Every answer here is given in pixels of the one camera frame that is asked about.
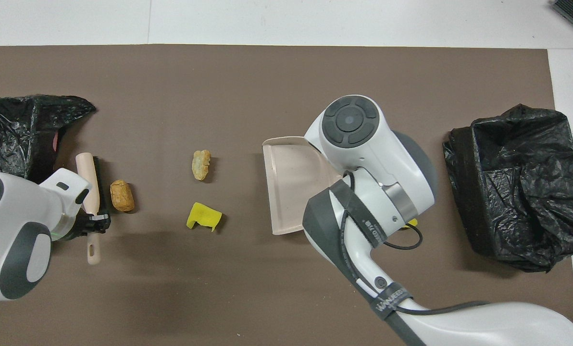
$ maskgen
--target velcro strap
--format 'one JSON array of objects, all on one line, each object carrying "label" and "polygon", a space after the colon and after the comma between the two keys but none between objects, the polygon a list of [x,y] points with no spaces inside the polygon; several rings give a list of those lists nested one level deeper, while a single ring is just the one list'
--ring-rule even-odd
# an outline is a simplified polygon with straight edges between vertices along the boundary
[{"label": "velcro strap", "polygon": [[355,191],[350,186],[343,180],[339,180],[329,189],[373,247],[377,247],[387,240],[387,235],[381,225],[361,199],[355,195]]},{"label": "velcro strap", "polygon": [[374,313],[385,320],[388,315],[396,311],[397,306],[404,300],[412,298],[412,295],[400,283],[393,282],[370,303]]}]

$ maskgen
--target yellow sponge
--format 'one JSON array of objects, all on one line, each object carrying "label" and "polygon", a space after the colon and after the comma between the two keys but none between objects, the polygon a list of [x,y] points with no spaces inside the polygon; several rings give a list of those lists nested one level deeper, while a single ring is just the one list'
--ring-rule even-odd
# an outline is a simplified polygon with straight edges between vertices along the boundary
[{"label": "yellow sponge", "polygon": [[204,206],[199,202],[192,204],[192,209],[190,210],[190,215],[188,215],[188,221],[186,221],[186,226],[192,229],[192,226],[197,222],[201,226],[211,227],[212,232],[216,230],[216,225],[220,221],[223,213],[213,210],[208,206]]}]

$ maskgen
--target white floor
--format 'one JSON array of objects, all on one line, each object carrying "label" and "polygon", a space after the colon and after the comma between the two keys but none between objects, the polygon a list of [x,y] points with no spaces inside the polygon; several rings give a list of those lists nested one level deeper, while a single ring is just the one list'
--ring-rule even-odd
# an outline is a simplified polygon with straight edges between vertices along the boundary
[{"label": "white floor", "polygon": [[573,129],[573,26],[548,0],[0,0],[0,46],[545,48]]}]

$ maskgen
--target circular button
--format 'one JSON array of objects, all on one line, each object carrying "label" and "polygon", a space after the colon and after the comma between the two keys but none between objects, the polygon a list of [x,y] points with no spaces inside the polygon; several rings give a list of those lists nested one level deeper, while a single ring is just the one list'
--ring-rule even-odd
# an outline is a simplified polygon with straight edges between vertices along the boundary
[{"label": "circular button", "polygon": [[374,279],[374,285],[380,289],[383,289],[387,287],[387,280],[385,280],[385,278],[382,276],[377,276],[376,279]]},{"label": "circular button", "polygon": [[363,117],[359,107],[342,107],[337,111],[336,125],[344,132],[353,132],[361,126]]}]

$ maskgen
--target black cable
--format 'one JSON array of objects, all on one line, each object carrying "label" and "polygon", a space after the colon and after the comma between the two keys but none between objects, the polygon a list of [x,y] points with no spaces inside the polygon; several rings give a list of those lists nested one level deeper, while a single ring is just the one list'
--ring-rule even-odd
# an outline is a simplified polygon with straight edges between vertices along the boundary
[{"label": "black cable", "polygon": [[419,247],[419,245],[421,245],[421,243],[423,243],[423,234],[421,234],[421,231],[419,231],[419,228],[415,227],[414,225],[407,223],[406,226],[409,226],[410,228],[412,228],[415,232],[417,232],[417,235],[419,235],[419,241],[417,241],[417,243],[415,245],[411,245],[411,246],[400,246],[400,245],[395,245],[392,244],[388,241],[383,242],[383,244],[392,247],[394,249],[398,249],[398,250],[412,250],[416,247]]},{"label": "black cable", "polygon": [[351,171],[344,171],[344,173],[342,173],[342,178],[346,177],[347,175],[350,178],[350,189],[355,191],[355,175]]},{"label": "black cable", "polygon": [[354,281],[357,281],[357,279],[361,279],[366,285],[368,285],[368,287],[373,287],[372,284],[370,284],[368,280],[366,280],[365,276],[363,276],[361,272],[359,272],[359,270],[357,270],[357,268],[352,264],[349,252],[348,250],[346,250],[346,241],[344,241],[344,230],[346,228],[346,219],[348,219],[349,217],[351,216],[345,210],[344,213],[342,214],[342,221],[340,222],[340,254],[342,255],[342,259],[344,260],[346,267],[348,268],[348,270],[350,270],[350,274],[352,275]]},{"label": "black cable", "polygon": [[429,315],[439,315],[441,313],[458,311],[459,309],[479,307],[481,305],[487,305],[487,304],[489,304],[489,302],[476,300],[474,302],[466,302],[462,304],[453,305],[452,307],[446,307],[440,309],[405,309],[403,307],[396,307],[396,311],[399,311],[401,313],[407,313],[408,315],[429,316]]}]

